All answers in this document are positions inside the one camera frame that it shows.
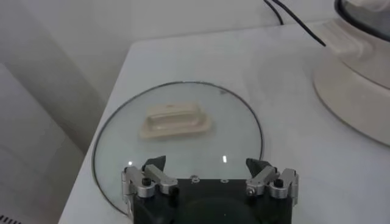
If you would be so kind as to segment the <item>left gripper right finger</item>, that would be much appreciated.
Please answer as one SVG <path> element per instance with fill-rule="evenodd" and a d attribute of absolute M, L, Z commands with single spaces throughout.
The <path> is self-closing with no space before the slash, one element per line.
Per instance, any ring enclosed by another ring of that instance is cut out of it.
<path fill-rule="evenodd" d="M 299 175 L 294 169 L 280 173 L 267 161 L 247 158 L 246 166 L 252 178 L 246 180 L 246 195 L 259 197 L 268 190 L 274 199 L 292 199 L 292 207 L 298 203 Z"/>

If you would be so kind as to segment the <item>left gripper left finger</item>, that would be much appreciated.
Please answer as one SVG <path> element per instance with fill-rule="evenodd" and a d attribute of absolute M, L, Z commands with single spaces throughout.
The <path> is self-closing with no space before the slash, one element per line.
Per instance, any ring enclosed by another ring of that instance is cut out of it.
<path fill-rule="evenodd" d="M 134 219 L 136 198 L 152 198 L 156 191 L 163 195 L 174 195 L 179 182 L 163 172 L 165 163 L 166 156 L 159 156 L 148 159 L 140 169 L 127 166 L 121 172 L 122 197 L 129 219 Z"/>

